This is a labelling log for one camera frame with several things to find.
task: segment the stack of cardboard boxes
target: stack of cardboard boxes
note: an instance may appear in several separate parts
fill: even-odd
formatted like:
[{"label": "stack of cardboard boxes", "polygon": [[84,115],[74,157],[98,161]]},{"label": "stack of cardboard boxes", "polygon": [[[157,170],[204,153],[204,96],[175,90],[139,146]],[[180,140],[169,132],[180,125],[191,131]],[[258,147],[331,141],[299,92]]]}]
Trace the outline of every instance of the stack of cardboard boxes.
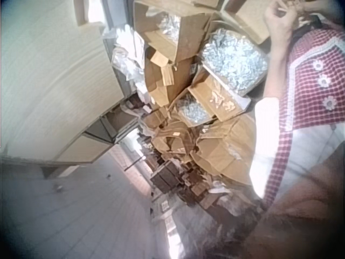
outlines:
[{"label": "stack of cardboard boxes", "polygon": [[[218,28],[247,36],[256,46],[266,40],[263,10],[256,13],[260,18],[255,17],[257,22],[251,26],[249,15],[257,9],[255,2],[229,1],[225,17],[216,11],[222,6],[222,0],[136,0],[134,3],[135,30],[149,45],[145,82],[152,101],[159,106],[143,118],[155,132],[152,144],[167,159],[192,161],[212,176],[225,176],[245,185],[251,184],[249,169],[256,140],[254,120],[245,113],[251,99],[227,91],[224,86],[228,82],[204,64],[198,54]],[[178,41],[171,40],[159,27],[166,15],[180,18]],[[176,103],[186,94],[201,104],[209,115],[208,120],[195,123],[179,112]]]}]

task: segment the brown cardboard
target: brown cardboard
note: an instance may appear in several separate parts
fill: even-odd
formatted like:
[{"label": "brown cardboard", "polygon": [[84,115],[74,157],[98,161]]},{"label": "brown cardboard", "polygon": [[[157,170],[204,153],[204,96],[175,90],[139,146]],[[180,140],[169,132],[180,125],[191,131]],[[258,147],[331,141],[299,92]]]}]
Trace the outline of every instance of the brown cardboard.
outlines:
[{"label": "brown cardboard", "polygon": [[213,121],[213,116],[215,115],[211,109],[209,109],[207,106],[203,108],[205,109],[205,111],[209,114],[210,118],[207,121],[201,121],[199,123],[195,123],[193,121],[190,121],[188,118],[186,118],[184,116],[184,114],[182,112],[179,112],[176,108],[176,103],[178,100],[180,100],[182,97],[184,97],[187,93],[189,92],[189,88],[186,88],[185,90],[183,90],[176,98],[175,100],[170,104],[168,111],[170,112],[170,115],[172,118],[180,120],[182,122],[184,122],[188,127],[192,128],[192,127],[196,127],[199,126],[201,124],[207,123],[207,122],[211,122]]},{"label": "brown cardboard", "polygon": [[151,59],[145,61],[145,83],[150,96],[161,107],[169,105],[192,80],[190,73],[193,58],[185,59],[176,65],[166,64],[162,54],[155,51]]},{"label": "brown cardboard", "polygon": [[191,0],[195,6],[206,6],[208,8],[214,8],[220,10],[223,6],[224,0]]},{"label": "brown cardboard", "polygon": [[270,36],[264,21],[264,13],[270,2],[271,0],[229,0],[224,10],[256,44],[261,44]]},{"label": "brown cardboard", "polygon": [[203,209],[209,209],[222,195],[221,193],[207,193],[199,204]]},{"label": "brown cardboard", "polygon": [[188,90],[206,110],[211,110],[220,121],[231,119],[246,110],[242,109],[232,95],[203,67],[198,71]]},{"label": "brown cardboard", "polygon": [[[149,8],[161,12],[147,16]],[[178,43],[166,37],[158,28],[164,14],[181,18]],[[205,26],[213,13],[204,7],[195,7],[179,0],[136,0],[134,3],[134,28],[153,48],[160,51],[173,63],[195,56],[205,34]]]},{"label": "brown cardboard", "polygon": [[189,154],[195,145],[195,137],[187,125],[172,121],[151,140],[155,148],[164,153]]},{"label": "brown cardboard", "polygon": [[196,195],[200,196],[209,189],[209,185],[206,182],[199,182],[194,185],[190,190]]},{"label": "brown cardboard", "polygon": [[164,107],[161,107],[160,109],[153,111],[149,115],[143,117],[142,120],[150,130],[154,131],[159,127],[160,124],[162,124],[166,120],[167,117],[167,110]]},{"label": "brown cardboard", "polygon": [[225,122],[215,122],[197,139],[194,162],[209,174],[223,174],[250,185],[249,170],[255,148],[255,124],[247,114]]},{"label": "brown cardboard", "polygon": [[[206,26],[207,28],[207,33],[205,36],[205,41],[204,43],[206,44],[209,40],[209,38],[211,37],[212,33],[214,33],[215,31],[217,31],[220,28],[223,28],[225,30],[229,30],[231,31],[234,35],[240,37],[241,35],[246,36],[249,40],[251,40],[250,35],[247,33],[246,30],[244,30],[243,27],[239,26],[238,24],[231,22],[229,20],[225,20],[223,19],[220,15],[218,14],[213,14],[212,17],[210,18],[210,21],[208,23],[208,25]],[[252,42],[254,44],[254,47],[257,49],[258,52],[262,53],[263,55],[266,55],[258,46],[256,46],[255,42]],[[228,80],[225,77],[222,77],[218,74],[215,74],[212,69],[210,69],[210,67],[208,66],[208,64],[206,62],[203,62],[203,66],[205,69],[207,69],[212,75],[213,77],[215,77],[219,83],[221,83],[224,87],[230,85],[230,83],[228,82]],[[262,73],[262,75],[253,83],[253,85],[251,87],[249,87],[246,91],[241,91],[239,94],[236,94],[234,92],[231,92],[231,95],[233,96],[233,98],[235,98],[235,96],[240,96],[240,97],[246,97],[246,94],[249,93],[250,91],[252,91],[256,86],[258,86],[266,77],[267,73]]]}]

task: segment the white wall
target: white wall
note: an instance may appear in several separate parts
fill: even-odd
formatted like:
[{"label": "white wall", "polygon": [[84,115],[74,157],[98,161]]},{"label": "white wall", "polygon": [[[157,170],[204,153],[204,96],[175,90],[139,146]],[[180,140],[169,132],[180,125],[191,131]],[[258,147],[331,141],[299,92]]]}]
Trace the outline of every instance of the white wall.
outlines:
[{"label": "white wall", "polygon": [[98,27],[77,27],[73,1],[1,9],[2,156],[54,161],[123,94]]}]

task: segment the cabinet door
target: cabinet door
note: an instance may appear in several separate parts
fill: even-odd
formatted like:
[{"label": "cabinet door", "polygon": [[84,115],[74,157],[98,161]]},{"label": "cabinet door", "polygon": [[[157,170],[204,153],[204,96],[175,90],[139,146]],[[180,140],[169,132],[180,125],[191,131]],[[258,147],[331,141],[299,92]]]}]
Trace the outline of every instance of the cabinet door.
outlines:
[{"label": "cabinet door", "polygon": [[107,152],[113,144],[99,142],[81,135],[56,160],[57,162],[93,162]]}]

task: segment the person's arm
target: person's arm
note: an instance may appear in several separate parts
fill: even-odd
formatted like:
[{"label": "person's arm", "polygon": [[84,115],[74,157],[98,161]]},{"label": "person's arm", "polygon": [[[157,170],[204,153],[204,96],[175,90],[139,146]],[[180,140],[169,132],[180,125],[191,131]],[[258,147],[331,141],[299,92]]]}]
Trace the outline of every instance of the person's arm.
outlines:
[{"label": "person's arm", "polygon": [[315,0],[301,3],[305,12],[317,12],[334,23],[344,22],[344,14],[341,6],[336,0]]},{"label": "person's arm", "polygon": [[280,98],[286,84],[286,63],[292,39],[293,25],[297,19],[294,6],[289,6],[283,17],[278,16],[280,0],[273,0],[265,12],[265,21],[271,35],[271,60],[265,84],[264,97]]}]

